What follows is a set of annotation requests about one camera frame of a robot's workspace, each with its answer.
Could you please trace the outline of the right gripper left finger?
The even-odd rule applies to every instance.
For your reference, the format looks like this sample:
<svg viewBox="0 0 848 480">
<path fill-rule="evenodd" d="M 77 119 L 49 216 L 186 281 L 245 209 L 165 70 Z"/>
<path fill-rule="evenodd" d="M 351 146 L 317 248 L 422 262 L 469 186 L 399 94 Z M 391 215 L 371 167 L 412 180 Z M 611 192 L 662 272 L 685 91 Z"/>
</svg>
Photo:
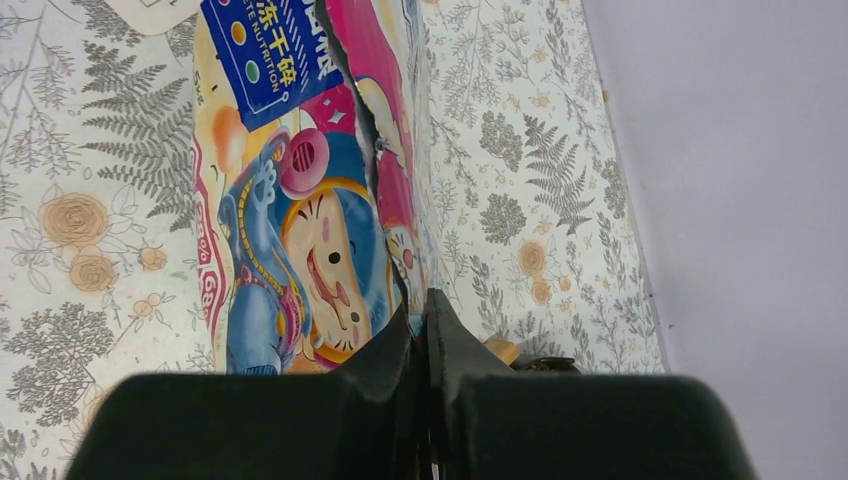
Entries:
<svg viewBox="0 0 848 480">
<path fill-rule="evenodd" d="M 336 369 L 149 374 L 101 405 L 71 479 L 414 479 L 418 360 L 404 311 Z"/>
</svg>

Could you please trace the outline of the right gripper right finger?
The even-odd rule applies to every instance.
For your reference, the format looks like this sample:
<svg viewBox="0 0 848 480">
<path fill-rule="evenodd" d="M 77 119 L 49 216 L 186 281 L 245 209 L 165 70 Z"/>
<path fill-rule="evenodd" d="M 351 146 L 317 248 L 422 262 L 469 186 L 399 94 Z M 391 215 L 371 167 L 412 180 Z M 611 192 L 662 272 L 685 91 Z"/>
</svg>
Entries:
<svg viewBox="0 0 848 480">
<path fill-rule="evenodd" d="M 673 375 L 518 372 L 431 290 L 431 442 L 445 479 L 752 479 L 733 419 Z"/>
</svg>

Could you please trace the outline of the pink blue pet food bag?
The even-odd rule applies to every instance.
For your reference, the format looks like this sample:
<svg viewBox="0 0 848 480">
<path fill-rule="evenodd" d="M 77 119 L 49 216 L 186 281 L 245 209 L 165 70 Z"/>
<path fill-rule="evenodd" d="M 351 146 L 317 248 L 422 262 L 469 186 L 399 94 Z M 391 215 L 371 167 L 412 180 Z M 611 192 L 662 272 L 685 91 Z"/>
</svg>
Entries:
<svg viewBox="0 0 848 480">
<path fill-rule="evenodd" d="M 204 1 L 194 39 L 201 300 L 229 374 L 323 372 L 424 329 L 416 1 Z"/>
</svg>

